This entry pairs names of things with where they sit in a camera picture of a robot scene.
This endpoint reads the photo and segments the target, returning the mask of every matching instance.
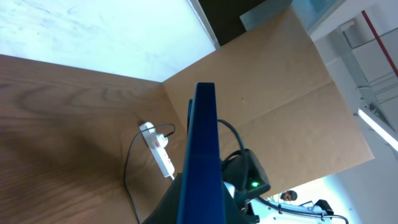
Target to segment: red pole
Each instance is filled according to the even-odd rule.
[[[381,41],[379,34],[377,34],[376,29],[374,28],[371,20],[369,19],[368,15],[366,14],[365,10],[362,11],[362,15],[365,18],[366,22],[368,23],[368,26],[371,29],[371,31],[374,35],[374,38],[376,38],[377,42],[380,45],[381,50],[383,51],[384,55],[387,58],[387,61],[390,63],[392,70],[394,71],[394,73],[396,74],[396,76],[398,78],[398,69],[397,69],[396,65],[394,64],[394,62],[392,61],[390,55],[388,54],[386,47],[384,46],[383,42]]]

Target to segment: power strip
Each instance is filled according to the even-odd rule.
[[[160,170],[163,173],[164,177],[173,177],[173,173],[175,171],[172,161],[170,160],[169,156],[166,153],[164,147],[167,145],[169,140],[164,137],[163,134],[157,134],[154,125],[151,122],[146,122],[139,126],[139,129],[142,131],[142,135],[154,155],[154,158],[159,166]]]

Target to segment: person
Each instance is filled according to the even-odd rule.
[[[294,190],[287,190],[282,193],[280,199],[287,202],[295,201],[297,200],[297,192],[295,192]]]

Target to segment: green light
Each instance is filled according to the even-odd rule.
[[[253,187],[258,187],[258,186],[260,185],[260,183],[259,183],[259,182],[253,182],[253,183],[251,183],[251,185],[252,185]]]

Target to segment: blue object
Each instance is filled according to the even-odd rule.
[[[188,117],[177,224],[225,224],[214,83],[197,83]]]

